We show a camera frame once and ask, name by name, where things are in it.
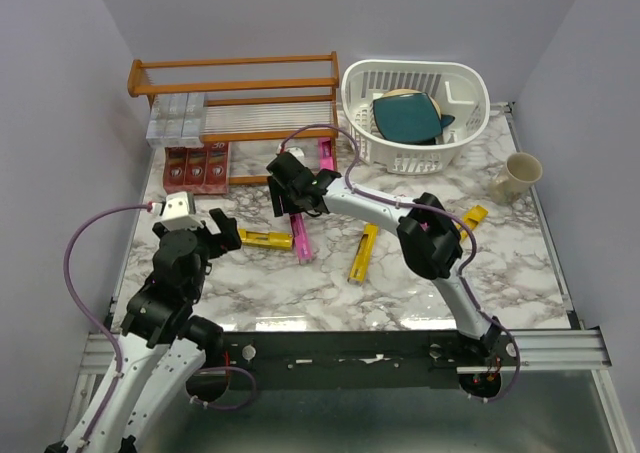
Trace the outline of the pink toothpaste box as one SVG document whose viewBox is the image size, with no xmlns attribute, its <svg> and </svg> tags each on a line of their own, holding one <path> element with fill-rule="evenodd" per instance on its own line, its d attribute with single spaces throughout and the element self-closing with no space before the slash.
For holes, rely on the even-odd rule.
<svg viewBox="0 0 640 453">
<path fill-rule="evenodd" d="M 303 215 L 300 213 L 290 214 L 289 220 L 298 261 L 301 265 L 308 264 L 313 260 L 313 249 Z"/>
<path fill-rule="evenodd" d="M 331 138 L 318 139 L 318 163 L 320 169 L 334 170 L 333 144 Z"/>
</svg>

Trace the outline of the red 3D toothpaste box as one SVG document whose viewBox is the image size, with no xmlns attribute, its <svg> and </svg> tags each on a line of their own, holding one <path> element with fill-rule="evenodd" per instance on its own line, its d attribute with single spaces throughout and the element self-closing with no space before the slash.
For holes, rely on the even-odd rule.
<svg viewBox="0 0 640 453">
<path fill-rule="evenodd" d="M 166 148 L 163 170 L 163 188 L 167 194 L 183 189 L 185 185 L 188 152 L 186 148 Z"/>
<path fill-rule="evenodd" d="M 214 143 L 207 156 L 204 179 L 205 193 L 209 195 L 225 194 L 228 190 L 229 144 Z"/>
<path fill-rule="evenodd" d="M 194 194 L 204 183 L 207 155 L 206 148 L 190 148 L 187 153 L 184 186 Z"/>
</svg>

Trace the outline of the silver toothpaste box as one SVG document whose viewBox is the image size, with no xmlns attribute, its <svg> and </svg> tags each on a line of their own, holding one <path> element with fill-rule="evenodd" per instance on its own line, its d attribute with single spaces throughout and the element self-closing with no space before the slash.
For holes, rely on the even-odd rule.
<svg viewBox="0 0 640 453">
<path fill-rule="evenodd" d="M 187 93 L 177 93 L 171 95 L 164 130 L 165 147 L 174 147 L 179 143 L 181 139 L 187 99 Z"/>
<path fill-rule="evenodd" d="M 151 105 L 146 141 L 152 148 L 159 148 L 163 145 L 170 101 L 169 94 L 159 94 Z"/>
<path fill-rule="evenodd" d="M 189 93 L 186 102 L 181 132 L 181 144 L 184 147 L 201 147 L 200 135 L 206 124 L 206 95 Z"/>
</svg>

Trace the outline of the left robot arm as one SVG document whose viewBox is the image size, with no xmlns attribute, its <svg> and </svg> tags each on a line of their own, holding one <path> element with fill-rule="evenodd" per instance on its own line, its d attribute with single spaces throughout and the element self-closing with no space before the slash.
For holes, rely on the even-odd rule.
<svg viewBox="0 0 640 453">
<path fill-rule="evenodd" d="M 212 233 L 189 205 L 152 207 L 159 213 L 152 271 L 129 300 L 120 334 L 102 330 L 114 357 L 77 426 L 50 452 L 140 451 L 187 379 L 224 358 L 222 328 L 193 307 L 212 260 L 241 248 L 237 222 L 212 209 Z"/>
</svg>

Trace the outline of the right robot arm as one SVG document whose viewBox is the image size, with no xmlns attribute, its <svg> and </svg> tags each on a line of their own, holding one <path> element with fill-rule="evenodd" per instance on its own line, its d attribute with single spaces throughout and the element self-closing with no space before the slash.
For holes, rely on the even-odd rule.
<svg viewBox="0 0 640 453">
<path fill-rule="evenodd" d="M 504 328 L 483 311 L 464 277 L 468 265 L 461 260 L 464 225 L 436 196 L 392 196 L 352 183 L 347 173 L 328 169 L 314 173 L 289 152 L 278 154 L 267 171 L 276 216 L 299 211 L 344 215 L 396 236 L 407 267 L 436 286 L 453 314 L 462 357 L 480 365 L 494 356 Z"/>
</svg>

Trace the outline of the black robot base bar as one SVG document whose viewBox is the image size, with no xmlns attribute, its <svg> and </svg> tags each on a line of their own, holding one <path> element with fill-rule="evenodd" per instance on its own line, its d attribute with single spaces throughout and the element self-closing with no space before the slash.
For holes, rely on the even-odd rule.
<svg viewBox="0 0 640 453">
<path fill-rule="evenodd" d="M 520 368 L 513 339 L 493 329 L 472 340 L 455 330 L 227 333 L 206 366 L 233 390 L 461 389 L 481 401 L 508 392 Z"/>
</svg>

